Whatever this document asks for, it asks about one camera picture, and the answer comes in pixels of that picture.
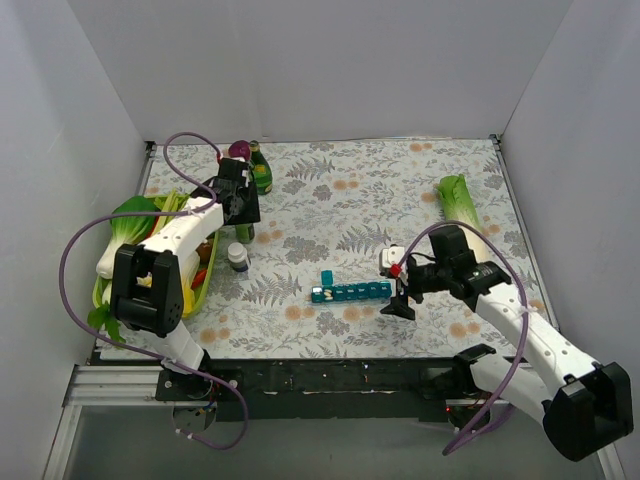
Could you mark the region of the green pill bottle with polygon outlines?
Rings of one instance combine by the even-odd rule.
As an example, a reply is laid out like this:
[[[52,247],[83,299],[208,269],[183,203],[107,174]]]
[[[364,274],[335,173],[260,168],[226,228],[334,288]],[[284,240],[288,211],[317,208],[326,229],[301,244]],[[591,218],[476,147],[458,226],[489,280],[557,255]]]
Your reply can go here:
[[[242,244],[250,244],[255,238],[255,229],[252,223],[235,226],[237,240]]]

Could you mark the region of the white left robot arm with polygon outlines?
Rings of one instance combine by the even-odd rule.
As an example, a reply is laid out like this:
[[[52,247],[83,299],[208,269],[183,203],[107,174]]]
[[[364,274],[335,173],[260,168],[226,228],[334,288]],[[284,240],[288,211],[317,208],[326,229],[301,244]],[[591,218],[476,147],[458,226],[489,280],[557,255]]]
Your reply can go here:
[[[190,399],[205,398],[213,377],[201,367],[204,350],[182,321],[189,262],[199,258],[197,248],[222,227],[259,220],[250,164],[223,158],[217,175],[190,195],[178,216],[115,254],[110,313],[148,337],[163,366],[180,373],[178,387]]]

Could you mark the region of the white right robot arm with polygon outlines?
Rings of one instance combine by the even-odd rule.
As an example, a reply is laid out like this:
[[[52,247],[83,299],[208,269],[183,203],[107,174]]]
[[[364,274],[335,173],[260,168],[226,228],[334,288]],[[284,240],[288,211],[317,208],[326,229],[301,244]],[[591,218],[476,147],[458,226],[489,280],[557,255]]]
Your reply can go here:
[[[465,236],[468,226],[441,222],[424,231],[433,258],[419,265],[412,250],[381,251],[379,269],[394,279],[395,293],[383,313],[415,317],[409,303],[447,292],[498,330],[516,353],[506,360],[480,345],[455,358],[454,389],[464,397],[481,391],[503,399],[537,421],[565,458],[579,461],[634,430],[631,380],[617,363],[607,365],[580,350],[530,308],[513,273],[480,262]]]

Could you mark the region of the teal weekly pill organizer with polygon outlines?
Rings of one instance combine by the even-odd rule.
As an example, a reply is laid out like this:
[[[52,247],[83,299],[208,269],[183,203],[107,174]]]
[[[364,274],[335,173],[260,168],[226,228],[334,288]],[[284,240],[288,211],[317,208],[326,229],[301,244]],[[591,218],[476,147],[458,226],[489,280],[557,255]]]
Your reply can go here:
[[[387,300],[392,297],[392,286],[389,281],[337,284],[333,272],[324,270],[321,272],[321,284],[311,288],[310,296],[313,304]]]

